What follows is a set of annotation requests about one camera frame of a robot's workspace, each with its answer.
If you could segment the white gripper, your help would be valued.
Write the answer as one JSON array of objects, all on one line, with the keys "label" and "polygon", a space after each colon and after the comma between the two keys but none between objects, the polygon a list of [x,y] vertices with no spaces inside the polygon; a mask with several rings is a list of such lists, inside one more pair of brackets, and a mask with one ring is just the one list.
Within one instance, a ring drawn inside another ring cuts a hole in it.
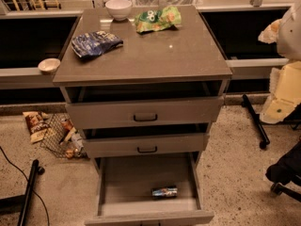
[{"label": "white gripper", "polygon": [[270,23],[258,36],[258,41],[277,41],[277,52],[288,59],[301,60],[301,4],[293,4],[283,15]]}]

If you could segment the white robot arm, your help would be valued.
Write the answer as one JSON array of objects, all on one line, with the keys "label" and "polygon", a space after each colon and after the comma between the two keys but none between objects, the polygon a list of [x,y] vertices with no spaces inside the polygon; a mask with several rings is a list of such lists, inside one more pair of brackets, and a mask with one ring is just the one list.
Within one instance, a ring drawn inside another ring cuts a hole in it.
[{"label": "white robot arm", "polygon": [[288,59],[281,68],[270,73],[270,95],[260,120],[276,124],[283,121],[301,104],[301,3],[295,3],[281,19],[270,23],[258,41],[277,44],[277,53]]}]

